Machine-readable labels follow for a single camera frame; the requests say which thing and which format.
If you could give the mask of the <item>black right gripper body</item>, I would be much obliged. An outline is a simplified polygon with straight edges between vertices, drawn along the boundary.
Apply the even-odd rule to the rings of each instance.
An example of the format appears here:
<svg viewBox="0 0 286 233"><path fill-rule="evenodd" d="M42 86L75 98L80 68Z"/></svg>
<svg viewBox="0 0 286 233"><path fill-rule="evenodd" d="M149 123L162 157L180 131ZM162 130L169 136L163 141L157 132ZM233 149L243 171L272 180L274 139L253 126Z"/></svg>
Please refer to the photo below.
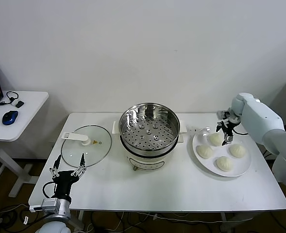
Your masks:
<svg viewBox="0 0 286 233"><path fill-rule="evenodd" d="M228 119L221 121L221 129L225 136L233 136L234 127L236 125L231 123Z"/></svg>

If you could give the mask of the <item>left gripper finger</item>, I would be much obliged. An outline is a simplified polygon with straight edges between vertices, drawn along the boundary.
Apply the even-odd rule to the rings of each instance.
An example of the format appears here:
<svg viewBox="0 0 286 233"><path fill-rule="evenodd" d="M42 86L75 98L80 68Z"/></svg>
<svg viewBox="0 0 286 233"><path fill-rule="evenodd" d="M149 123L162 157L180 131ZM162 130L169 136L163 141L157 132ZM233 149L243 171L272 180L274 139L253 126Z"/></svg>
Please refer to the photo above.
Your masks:
<svg viewBox="0 0 286 233"><path fill-rule="evenodd" d="M83 174L86 171L86 166L85 166L85 159L84 159L84 153L82 153L81 160L80 160L80 165L78 168L76 168L72 173L71 176L74 177L82 177Z"/></svg>
<svg viewBox="0 0 286 233"><path fill-rule="evenodd" d="M49 168L53 179L59 176L58 168L59 168L60 162L61 162L61 155L59 155L58 158L54 161L53 167Z"/></svg>

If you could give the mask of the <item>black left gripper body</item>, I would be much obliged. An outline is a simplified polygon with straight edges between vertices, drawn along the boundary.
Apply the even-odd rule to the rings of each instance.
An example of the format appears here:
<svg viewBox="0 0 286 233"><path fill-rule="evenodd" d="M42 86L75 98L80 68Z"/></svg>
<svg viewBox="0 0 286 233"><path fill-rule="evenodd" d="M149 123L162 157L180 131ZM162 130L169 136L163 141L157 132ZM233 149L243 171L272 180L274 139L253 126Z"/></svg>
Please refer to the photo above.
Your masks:
<svg viewBox="0 0 286 233"><path fill-rule="evenodd" d="M52 198L70 198L71 186L79 180L78 175L72 175L73 172L73 170L60 171L59 176L53 176L56 189Z"/></svg>

